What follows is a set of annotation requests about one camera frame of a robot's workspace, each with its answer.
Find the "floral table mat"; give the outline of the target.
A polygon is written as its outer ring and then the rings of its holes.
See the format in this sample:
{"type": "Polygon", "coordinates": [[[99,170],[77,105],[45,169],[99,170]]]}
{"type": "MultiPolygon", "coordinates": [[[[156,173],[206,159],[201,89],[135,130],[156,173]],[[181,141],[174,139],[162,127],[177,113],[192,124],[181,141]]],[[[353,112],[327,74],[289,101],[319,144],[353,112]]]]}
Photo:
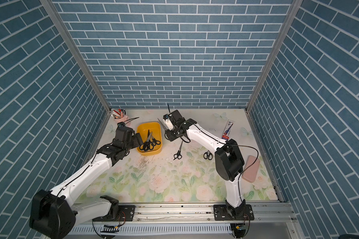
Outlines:
{"type": "MultiPolygon", "coordinates": [[[[230,137],[240,145],[245,166],[250,155],[260,160],[256,180],[249,183],[241,179],[241,194],[246,200],[277,200],[263,159],[256,152],[258,145],[244,110],[181,109],[180,114],[194,119],[218,137],[222,136],[227,121],[234,121],[230,137]]],[[[225,182],[216,172],[214,161],[203,158],[205,147],[195,141],[183,143],[182,158],[173,160],[181,142],[180,139],[164,140],[162,151],[152,156],[142,156],[136,149],[131,150],[88,186],[77,202],[91,202],[103,195],[121,203],[223,202],[225,182]]]]}

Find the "black scissors grey blades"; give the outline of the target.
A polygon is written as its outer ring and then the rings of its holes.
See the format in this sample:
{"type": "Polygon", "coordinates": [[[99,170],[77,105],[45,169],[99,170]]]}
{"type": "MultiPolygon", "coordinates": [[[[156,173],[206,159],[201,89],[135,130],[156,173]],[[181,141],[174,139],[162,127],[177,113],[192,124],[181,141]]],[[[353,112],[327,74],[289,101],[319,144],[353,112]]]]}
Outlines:
{"type": "Polygon", "coordinates": [[[143,144],[143,151],[153,150],[154,147],[157,145],[155,141],[152,139],[152,137],[153,137],[153,133],[148,131],[148,137],[143,144]]]}

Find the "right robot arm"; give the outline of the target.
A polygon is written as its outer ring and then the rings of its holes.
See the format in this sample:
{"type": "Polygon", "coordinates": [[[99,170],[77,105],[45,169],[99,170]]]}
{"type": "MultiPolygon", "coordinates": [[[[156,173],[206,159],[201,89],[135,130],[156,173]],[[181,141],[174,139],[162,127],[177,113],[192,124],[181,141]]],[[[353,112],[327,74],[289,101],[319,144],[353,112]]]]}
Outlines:
{"type": "Polygon", "coordinates": [[[178,110],[163,116],[163,127],[169,141],[186,137],[199,143],[213,155],[215,169],[225,180],[227,213],[234,220],[244,217],[246,202],[241,195],[239,181],[245,162],[237,142],[211,134],[195,120],[182,117],[178,110]]]}

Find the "aluminium mounting rail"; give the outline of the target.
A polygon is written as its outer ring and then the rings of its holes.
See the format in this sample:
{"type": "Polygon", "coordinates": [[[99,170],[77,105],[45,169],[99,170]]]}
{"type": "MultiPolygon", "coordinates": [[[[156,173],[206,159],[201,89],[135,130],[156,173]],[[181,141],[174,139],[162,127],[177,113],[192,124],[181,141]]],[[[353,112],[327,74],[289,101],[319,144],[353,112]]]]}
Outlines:
{"type": "MultiPolygon", "coordinates": [[[[133,220],[129,223],[214,223],[215,205],[224,202],[206,203],[135,203],[133,220]]],[[[297,218],[290,203],[279,201],[248,201],[254,223],[296,223],[297,218]]]]}

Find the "large black scissors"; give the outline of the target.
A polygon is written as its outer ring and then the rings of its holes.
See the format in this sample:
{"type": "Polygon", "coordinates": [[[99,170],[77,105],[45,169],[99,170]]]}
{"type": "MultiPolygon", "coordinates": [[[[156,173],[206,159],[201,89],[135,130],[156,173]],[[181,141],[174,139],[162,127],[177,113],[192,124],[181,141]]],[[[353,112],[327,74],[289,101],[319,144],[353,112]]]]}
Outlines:
{"type": "Polygon", "coordinates": [[[145,142],[139,147],[139,150],[147,152],[154,149],[153,142],[151,141],[152,133],[148,130],[147,139],[145,142]]]}

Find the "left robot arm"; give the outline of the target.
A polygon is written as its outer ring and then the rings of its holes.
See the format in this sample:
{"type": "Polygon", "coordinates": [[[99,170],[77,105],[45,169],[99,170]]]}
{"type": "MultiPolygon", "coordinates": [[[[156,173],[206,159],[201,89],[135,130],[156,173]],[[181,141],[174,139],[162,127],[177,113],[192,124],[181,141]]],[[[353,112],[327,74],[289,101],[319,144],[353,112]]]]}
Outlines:
{"type": "Polygon", "coordinates": [[[142,137],[125,123],[118,124],[112,142],[100,147],[79,170],[52,189],[38,191],[31,205],[31,229],[51,238],[62,239],[73,227],[93,219],[113,221],[120,218],[119,201],[103,195],[92,203],[75,201],[101,174],[143,145],[142,137]]]}

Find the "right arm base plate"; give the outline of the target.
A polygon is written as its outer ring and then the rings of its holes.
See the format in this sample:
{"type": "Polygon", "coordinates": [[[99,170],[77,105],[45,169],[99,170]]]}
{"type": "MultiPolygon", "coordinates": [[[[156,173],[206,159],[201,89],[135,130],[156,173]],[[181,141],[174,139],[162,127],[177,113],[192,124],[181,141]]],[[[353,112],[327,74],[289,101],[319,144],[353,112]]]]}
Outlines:
{"type": "Polygon", "coordinates": [[[216,221],[253,221],[254,214],[251,205],[244,204],[237,208],[230,205],[213,205],[213,215],[216,221]]]}

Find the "yellow plastic storage box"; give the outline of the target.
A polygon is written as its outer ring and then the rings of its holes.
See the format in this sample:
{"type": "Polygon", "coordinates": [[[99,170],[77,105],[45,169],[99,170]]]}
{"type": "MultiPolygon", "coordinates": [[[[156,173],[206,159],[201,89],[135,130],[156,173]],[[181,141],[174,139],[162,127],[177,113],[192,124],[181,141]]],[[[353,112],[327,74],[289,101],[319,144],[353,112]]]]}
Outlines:
{"type": "Polygon", "coordinates": [[[162,132],[158,122],[142,123],[137,128],[142,137],[143,144],[137,148],[142,156],[159,154],[162,151],[162,132]]]}

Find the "pens in pink cup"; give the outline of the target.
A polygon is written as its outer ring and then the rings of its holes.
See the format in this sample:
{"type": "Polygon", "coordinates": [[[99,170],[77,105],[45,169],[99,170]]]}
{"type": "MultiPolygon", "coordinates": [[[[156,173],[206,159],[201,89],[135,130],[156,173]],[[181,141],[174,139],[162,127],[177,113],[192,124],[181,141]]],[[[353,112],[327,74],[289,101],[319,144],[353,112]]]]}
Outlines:
{"type": "Polygon", "coordinates": [[[126,114],[125,114],[125,110],[124,109],[113,109],[112,110],[112,115],[115,119],[121,119],[123,118],[126,114]]]}

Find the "small black scissors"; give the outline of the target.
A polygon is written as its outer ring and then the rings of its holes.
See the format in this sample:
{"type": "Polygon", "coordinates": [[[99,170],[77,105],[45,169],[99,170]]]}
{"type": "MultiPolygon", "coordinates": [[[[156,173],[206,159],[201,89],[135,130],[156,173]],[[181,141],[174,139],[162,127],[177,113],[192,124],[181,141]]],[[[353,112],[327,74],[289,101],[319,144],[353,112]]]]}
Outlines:
{"type": "Polygon", "coordinates": [[[153,136],[151,136],[150,143],[152,146],[160,145],[161,141],[155,139],[153,136]]]}
{"type": "Polygon", "coordinates": [[[182,155],[181,155],[182,145],[183,145],[183,141],[181,142],[177,153],[174,154],[173,160],[177,160],[177,159],[180,160],[182,158],[182,155]]]}
{"type": "Polygon", "coordinates": [[[203,158],[206,160],[212,160],[213,159],[213,154],[210,151],[207,151],[203,154],[203,158]]]}

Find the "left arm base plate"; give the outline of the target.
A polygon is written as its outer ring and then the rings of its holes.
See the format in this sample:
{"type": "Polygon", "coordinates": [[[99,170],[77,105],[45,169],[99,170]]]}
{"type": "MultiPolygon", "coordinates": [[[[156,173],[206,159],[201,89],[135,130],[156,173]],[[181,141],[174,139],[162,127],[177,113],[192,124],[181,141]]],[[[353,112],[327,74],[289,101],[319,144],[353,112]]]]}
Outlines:
{"type": "Polygon", "coordinates": [[[119,205],[111,207],[110,212],[102,217],[93,219],[94,222],[131,222],[135,214],[135,205],[119,205]]]}

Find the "pink pen holder cup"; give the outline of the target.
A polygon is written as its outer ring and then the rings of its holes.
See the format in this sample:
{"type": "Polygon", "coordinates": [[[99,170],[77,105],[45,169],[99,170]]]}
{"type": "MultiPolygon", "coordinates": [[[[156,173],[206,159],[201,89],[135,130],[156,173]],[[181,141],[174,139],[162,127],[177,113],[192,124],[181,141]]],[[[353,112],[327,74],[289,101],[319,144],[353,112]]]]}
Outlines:
{"type": "Polygon", "coordinates": [[[126,120],[128,120],[129,119],[129,117],[127,116],[127,115],[125,115],[123,118],[121,118],[121,119],[115,119],[114,118],[114,121],[116,122],[116,123],[119,123],[119,122],[124,122],[124,121],[126,121],[126,120]]]}

